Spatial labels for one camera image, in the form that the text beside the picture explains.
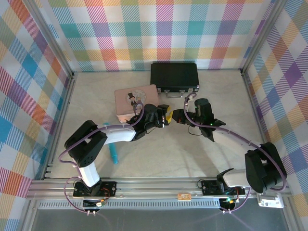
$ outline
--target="pink box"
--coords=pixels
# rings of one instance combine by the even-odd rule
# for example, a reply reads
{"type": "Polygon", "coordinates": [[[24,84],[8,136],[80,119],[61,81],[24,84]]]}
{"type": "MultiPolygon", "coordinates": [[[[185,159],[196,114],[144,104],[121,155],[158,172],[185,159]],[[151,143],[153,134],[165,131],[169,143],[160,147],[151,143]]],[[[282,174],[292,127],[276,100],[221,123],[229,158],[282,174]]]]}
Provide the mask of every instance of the pink box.
{"type": "MultiPolygon", "coordinates": [[[[134,115],[134,107],[141,101],[143,105],[147,103],[159,105],[156,85],[127,88],[115,91],[115,110],[121,123],[129,121],[134,115]]],[[[141,111],[141,105],[136,108],[137,114],[141,111]]]]}

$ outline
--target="blue marker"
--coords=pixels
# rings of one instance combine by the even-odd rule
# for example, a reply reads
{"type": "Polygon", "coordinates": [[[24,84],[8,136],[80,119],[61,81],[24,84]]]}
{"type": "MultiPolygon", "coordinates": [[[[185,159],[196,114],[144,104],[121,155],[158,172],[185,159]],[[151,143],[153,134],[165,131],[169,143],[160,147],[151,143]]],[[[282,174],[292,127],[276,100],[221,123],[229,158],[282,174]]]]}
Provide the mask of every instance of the blue marker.
{"type": "Polygon", "coordinates": [[[116,145],[114,143],[109,143],[108,147],[109,147],[111,159],[113,160],[114,164],[117,164],[119,161],[117,159],[116,145]]]}

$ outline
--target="plaid fabric backdrop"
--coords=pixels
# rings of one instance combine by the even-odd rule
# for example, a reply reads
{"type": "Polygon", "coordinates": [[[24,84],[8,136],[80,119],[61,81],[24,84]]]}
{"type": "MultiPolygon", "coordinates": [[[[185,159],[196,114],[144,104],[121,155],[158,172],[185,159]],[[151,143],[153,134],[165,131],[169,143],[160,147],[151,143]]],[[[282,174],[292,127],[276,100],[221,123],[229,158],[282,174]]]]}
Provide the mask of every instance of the plaid fabric backdrop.
{"type": "Polygon", "coordinates": [[[274,6],[275,2],[276,2],[276,0],[271,0],[271,1],[270,1],[270,4],[269,4],[269,6],[268,6],[268,8],[267,8],[267,10],[266,10],[266,12],[265,12],[265,14],[263,15],[263,18],[262,18],[262,20],[261,20],[261,22],[260,22],[260,24],[259,24],[257,30],[255,31],[254,36],[252,37],[252,39],[251,39],[251,41],[250,41],[250,43],[249,43],[249,46],[248,46],[248,48],[247,48],[247,50],[246,50],[246,53],[245,53],[245,55],[244,55],[244,58],[242,59],[242,62],[241,62],[241,64],[240,64],[240,66],[239,66],[240,69],[241,69],[241,68],[243,67],[243,65],[245,64],[245,62],[246,62],[246,60],[247,60],[247,57],[248,57],[248,55],[250,54],[250,51],[251,51],[252,48],[254,47],[254,45],[255,45],[255,43],[256,43],[256,41],[257,41],[257,38],[259,37],[259,34],[260,34],[260,32],[262,31],[263,26],[265,25],[266,20],[269,18],[269,15],[270,15],[270,13],[271,13],[271,10],[273,9],[273,6],[274,6]]]}
{"type": "Polygon", "coordinates": [[[308,1],[289,0],[249,69],[266,135],[279,149],[308,230],[308,1]]]}
{"type": "Polygon", "coordinates": [[[68,78],[22,0],[0,3],[0,231],[13,231],[41,173],[68,78]]]}
{"type": "Polygon", "coordinates": [[[266,11],[269,4],[270,0],[37,0],[76,71],[149,70],[157,60],[193,60],[199,69],[238,69],[270,13],[273,3],[266,11]]]}

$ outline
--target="black suitcase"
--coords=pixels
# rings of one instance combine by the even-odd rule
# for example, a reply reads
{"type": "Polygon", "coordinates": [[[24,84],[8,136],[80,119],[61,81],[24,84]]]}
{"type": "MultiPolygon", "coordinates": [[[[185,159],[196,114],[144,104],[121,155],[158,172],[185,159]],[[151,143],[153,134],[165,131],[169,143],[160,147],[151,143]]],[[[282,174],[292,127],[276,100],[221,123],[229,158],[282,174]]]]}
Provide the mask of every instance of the black suitcase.
{"type": "Polygon", "coordinates": [[[151,84],[158,93],[165,92],[167,97],[182,97],[183,93],[197,92],[199,78],[194,63],[153,63],[151,64],[151,84]],[[169,92],[179,92],[179,96],[169,96],[169,92]]]}

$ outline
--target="white table surface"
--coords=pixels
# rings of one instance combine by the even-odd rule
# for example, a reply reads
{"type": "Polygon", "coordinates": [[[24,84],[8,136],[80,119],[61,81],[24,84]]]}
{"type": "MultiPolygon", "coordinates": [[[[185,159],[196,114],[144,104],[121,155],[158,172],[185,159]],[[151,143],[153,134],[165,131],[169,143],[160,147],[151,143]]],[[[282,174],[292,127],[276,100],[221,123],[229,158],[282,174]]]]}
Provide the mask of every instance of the white table surface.
{"type": "MultiPolygon", "coordinates": [[[[246,138],[261,142],[247,91],[239,71],[198,71],[200,91],[197,98],[209,99],[215,118],[227,123],[246,138]]],[[[58,162],[65,141],[86,121],[119,124],[114,91],[150,84],[150,72],[79,73],[69,105],[56,158],[50,177],[76,176],[70,164],[58,162]]],[[[172,109],[183,107],[183,98],[166,98],[161,104],[172,109]]],[[[191,132],[200,132],[190,128],[191,132]]],[[[228,168],[244,168],[244,155],[188,133],[188,126],[172,121],[168,127],[155,129],[134,142],[116,143],[118,164],[113,164],[104,146],[95,160],[101,177],[214,177],[228,168]]]]}

